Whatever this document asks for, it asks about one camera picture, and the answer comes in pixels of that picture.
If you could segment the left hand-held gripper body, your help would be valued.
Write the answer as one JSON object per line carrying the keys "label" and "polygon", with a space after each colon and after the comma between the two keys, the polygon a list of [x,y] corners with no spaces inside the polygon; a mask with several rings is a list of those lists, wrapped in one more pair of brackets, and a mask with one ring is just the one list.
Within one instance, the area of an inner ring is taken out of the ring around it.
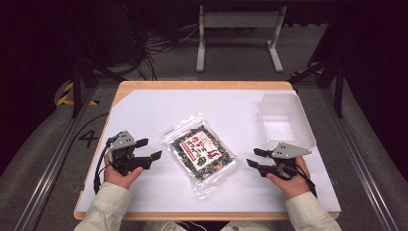
{"label": "left hand-held gripper body", "polygon": [[137,167],[150,169],[149,157],[136,157],[134,151],[136,140],[128,131],[122,131],[115,136],[109,146],[109,158],[111,166],[122,175],[128,175]]}

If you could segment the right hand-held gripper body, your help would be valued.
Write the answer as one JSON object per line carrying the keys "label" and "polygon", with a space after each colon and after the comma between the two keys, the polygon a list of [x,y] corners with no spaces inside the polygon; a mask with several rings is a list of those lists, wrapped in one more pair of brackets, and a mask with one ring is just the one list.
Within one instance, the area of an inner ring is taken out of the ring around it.
{"label": "right hand-held gripper body", "polygon": [[312,151],[307,148],[279,142],[273,149],[271,157],[274,164],[272,166],[260,165],[258,170],[262,177],[266,177],[268,173],[271,173],[280,179],[292,180],[297,175],[295,158],[311,153]]}

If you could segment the clear plastic container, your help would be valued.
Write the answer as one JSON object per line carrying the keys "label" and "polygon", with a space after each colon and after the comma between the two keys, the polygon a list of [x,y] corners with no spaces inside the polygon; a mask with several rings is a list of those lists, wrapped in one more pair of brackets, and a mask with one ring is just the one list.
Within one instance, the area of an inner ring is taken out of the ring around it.
{"label": "clear plastic container", "polygon": [[317,145],[299,97],[294,93],[265,94],[258,108],[268,149],[279,142],[305,149]]}

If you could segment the clear bag of dried seaweed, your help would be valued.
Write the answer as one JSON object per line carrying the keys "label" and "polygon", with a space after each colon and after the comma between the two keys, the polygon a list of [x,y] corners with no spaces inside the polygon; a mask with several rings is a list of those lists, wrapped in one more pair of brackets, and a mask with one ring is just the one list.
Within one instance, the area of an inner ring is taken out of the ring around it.
{"label": "clear bag of dried seaweed", "polygon": [[201,113],[191,115],[163,132],[160,141],[185,170],[199,199],[208,197],[238,170],[240,159]]}

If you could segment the person's right hand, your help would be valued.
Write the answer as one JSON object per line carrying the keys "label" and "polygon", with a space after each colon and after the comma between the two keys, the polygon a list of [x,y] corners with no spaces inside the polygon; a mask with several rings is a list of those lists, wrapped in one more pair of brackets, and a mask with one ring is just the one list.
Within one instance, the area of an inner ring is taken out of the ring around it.
{"label": "person's right hand", "polygon": [[306,162],[302,157],[296,157],[295,163],[296,168],[303,174],[303,176],[297,174],[292,180],[285,181],[271,173],[267,174],[267,179],[278,187],[288,199],[310,191],[310,187],[306,180],[306,178],[310,178],[310,172],[307,168]]}

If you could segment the person's left hand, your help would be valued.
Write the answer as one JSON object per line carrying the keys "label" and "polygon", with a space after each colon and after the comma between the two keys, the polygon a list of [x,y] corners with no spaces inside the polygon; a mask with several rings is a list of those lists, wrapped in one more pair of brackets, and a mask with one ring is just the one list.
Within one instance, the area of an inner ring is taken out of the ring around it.
{"label": "person's left hand", "polygon": [[108,154],[104,156],[104,161],[106,165],[104,171],[104,181],[115,184],[127,190],[131,188],[132,184],[141,176],[143,172],[142,167],[137,167],[128,175],[123,176],[111,166]]}

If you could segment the white paper sheet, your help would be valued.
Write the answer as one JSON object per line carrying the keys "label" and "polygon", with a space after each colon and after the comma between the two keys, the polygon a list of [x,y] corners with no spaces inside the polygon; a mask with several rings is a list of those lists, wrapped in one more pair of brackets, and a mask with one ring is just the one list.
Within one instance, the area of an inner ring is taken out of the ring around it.
{"label": "white paper sheet", "polygon": [[[258,117],[265,94],[294,93],[292,90],[134,90],[111,110],[102,139],[126,130],[135,139],[147,138],[149,144],[136,150],[138,156],[161,151],[134,183],[129,213],[138,219],[152,213],[162,216],[175,213],[281,213],[285,196],[249,167],[246,159],[262,165],[270,158],[254,154],[254,148],[268,149]],[[191,181],[160,135],[181,120],[203,114],[218,137],[240,159],[238,170],[208,197],[199,199]],[[332,213],[341,210],[317,146],[305,160],[317,186],[319,202]]]}

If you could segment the black metal stand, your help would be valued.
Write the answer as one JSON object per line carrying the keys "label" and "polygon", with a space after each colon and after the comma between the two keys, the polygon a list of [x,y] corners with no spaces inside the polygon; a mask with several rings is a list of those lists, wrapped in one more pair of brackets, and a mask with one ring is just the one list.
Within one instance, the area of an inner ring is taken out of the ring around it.
{"label": "black metal stand", "polygon": [[295,84],[317,71],[321,71],[316,84],[320,89],[328,89],[332,82],[335,82],[334,109],[338,117],[343,117],[343,89],[344,89],[344,66],[341,60],[329,59],[315,64],[306,70],[293,75],[289,83]]}
{"label": "black metal stand", "polygon": [[119,76],[118,74],[110,71],[106,67],[102,67],[97,63],[84,59],[78,58],[72,66],[72,83],[73,83],[73,102],[74,109],[72,117],[75,118],[86,104],[84,95],[82,94],[82,84],[85,84],[87,89],[95,89],[98,84],[97,74],[94,73],[94,70],[102,73],[108,79],[112,79],[117,83],[125,81],[125,78]]}

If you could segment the white metal stand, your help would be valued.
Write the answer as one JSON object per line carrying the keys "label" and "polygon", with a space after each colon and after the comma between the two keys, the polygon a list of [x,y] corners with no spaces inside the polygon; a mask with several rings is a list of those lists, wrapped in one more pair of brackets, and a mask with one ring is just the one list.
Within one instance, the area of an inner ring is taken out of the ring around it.
{"label": "white metal stand", "polygon": [[269,28],[272,37],[266,41],[272,64],[277,73],[283,72],[276,45],[283,27],[286,7],[272,12],[206,12],[199,9],[198,31],[199,44],[197,50],[196,71],[203,72],[205,64],[205,29],[206,28]]}

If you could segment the aluminium floor rail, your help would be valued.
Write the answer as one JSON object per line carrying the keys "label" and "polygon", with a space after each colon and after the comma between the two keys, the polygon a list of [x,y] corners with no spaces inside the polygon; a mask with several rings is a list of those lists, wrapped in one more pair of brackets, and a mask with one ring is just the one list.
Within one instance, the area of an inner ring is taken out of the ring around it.
{"label": "aluminium floor rail", "polygon": [[381,223],[381,226],[384,231],[399,231],[395,220],[381,194],[377,184],[372,178],[370,171],[365,164],[359,149],[357,148],[356,143],[354,142],[344,120],[338,116],[338,113],[334,106],[334,98],[331,96],[329,90],[321,90],[320,94],[326,103],[330,114],[334,117],[336,125],[340,130],[340,133],[344,139],[344,142],[348,149],[348,156],[353,164],[354,169],[357,172],[360,182],[366,192],[366,195],[369,198],[371,207],[378,220]]}
{"label": "aluminium floor rail", "polygon": [[94,93],[95,89],[84,89],[84,95],[79,98],[81,106],[75,108],[76,116],[69,120],[62,139],[53,152],[45,171],[40,176],[37,186],[13,231],[35,231],[38,220],[63,168],[64,159],[68,154],[68,147],[74,140],[74,132],[86,111],[86,103],[91,101]]}

